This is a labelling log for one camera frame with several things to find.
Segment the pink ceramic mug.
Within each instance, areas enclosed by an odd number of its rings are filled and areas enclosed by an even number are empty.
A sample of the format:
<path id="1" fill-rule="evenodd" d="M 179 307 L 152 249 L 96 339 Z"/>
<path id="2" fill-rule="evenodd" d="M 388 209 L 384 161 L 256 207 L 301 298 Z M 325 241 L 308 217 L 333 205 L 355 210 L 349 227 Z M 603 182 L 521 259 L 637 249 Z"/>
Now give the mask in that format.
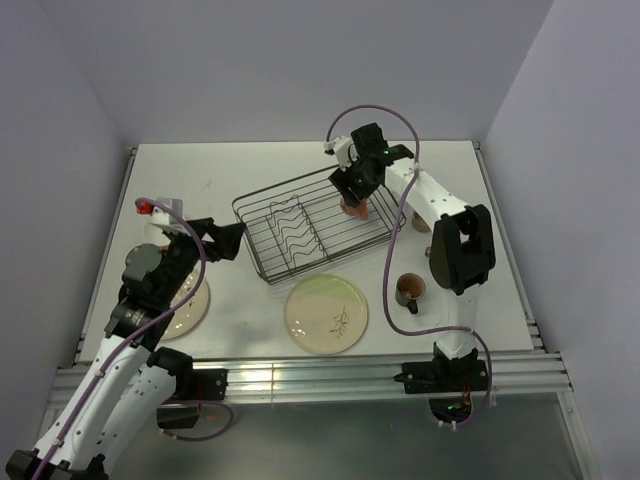
<path id="1" fill-rule="evenodd" d="M 358 218 L 361 221 L 369 219 L 368 200 L 363 199 L 356 207 L 350 206 L 344 198 L 340 199 L 341 210 L 350 217 Z"/>

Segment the dark brown mug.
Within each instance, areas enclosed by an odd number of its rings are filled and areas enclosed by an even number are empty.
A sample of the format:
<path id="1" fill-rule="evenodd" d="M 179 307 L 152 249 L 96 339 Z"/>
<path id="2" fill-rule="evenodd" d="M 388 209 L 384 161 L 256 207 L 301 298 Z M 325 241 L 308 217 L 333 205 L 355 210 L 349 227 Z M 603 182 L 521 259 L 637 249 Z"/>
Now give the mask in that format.
<path id="1" fill-rule="evenodd" d="M 395 301 L 412 315 L 419 311 L 418 303 L 426 292 L 426 283 L 415 273 L 404 273 L 396 281 Z"/>

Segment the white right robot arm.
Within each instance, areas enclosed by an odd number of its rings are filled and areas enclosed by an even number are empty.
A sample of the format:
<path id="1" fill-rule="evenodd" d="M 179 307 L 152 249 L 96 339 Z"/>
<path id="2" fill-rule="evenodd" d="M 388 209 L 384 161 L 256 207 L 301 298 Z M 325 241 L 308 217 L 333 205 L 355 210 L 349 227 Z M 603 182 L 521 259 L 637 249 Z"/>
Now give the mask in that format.
<path id="1" fill-rule="evenodd" d="M 410 207 L 431 231 L 428 265 L 441 290 L 441 323 L 427 384 L 435 392 L 492 389 L 492 363 L 486 342 L 476 331 L 482 286 L 495 267 L 492 217 L 482 205 L 471 205 L 446 190 L 421 168 L 418 148 L 391 145 L 376 123 L 348 136 L 327 136 L 325 154 L 338 162 L 330 181 L 344 203 L 358 207 L 378 188 L 398 195 L 400 208 Z"/>

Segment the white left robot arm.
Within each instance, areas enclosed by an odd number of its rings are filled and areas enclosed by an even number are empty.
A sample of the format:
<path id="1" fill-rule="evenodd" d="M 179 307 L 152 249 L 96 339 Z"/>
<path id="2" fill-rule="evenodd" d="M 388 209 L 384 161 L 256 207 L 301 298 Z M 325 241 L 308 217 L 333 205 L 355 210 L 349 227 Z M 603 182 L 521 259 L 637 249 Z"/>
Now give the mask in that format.
<path id="1" fill-rule="evenodd" d="M 139 429 L 168 400 L 194 404 L 191 356 L 160 346 L 176 297 L 204 264 L 232 261 L 246 226 L 210 218 L 164 225 L 165 247 L 145 243 L 126 257 L 119 301 L 95 359 L 62 413 L 30 450 L 17 450 L 12 479 L 106 479 Z"/>

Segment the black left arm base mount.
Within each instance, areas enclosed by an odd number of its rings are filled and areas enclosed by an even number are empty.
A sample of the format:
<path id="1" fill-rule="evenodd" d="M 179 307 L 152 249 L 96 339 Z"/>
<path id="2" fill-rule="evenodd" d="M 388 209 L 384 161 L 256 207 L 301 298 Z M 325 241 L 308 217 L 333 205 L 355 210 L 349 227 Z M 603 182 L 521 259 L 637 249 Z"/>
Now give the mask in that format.
<path id="1" fill-rule="evenodd" d="M 192 429 L 201 419 L 205 406 L 224 400 L 227 384 L 227 369 L 195 369 L 179 382 L 177 391 L 157 408 L 157 425 L 170 431 Z"/>

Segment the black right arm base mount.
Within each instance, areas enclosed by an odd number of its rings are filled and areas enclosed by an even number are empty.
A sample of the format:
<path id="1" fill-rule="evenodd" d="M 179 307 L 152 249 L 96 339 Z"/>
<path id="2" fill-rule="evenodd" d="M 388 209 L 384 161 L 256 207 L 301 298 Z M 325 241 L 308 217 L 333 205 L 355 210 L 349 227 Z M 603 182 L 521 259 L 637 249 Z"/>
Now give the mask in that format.
<path id="1" fill-rule="evenodd" d="M 483 392 L 489 387 L 486 363 L 473 355 L 460 359 L 436 356 L 429 361 L 405 362 L 393 377 L 406 394 Z"/>

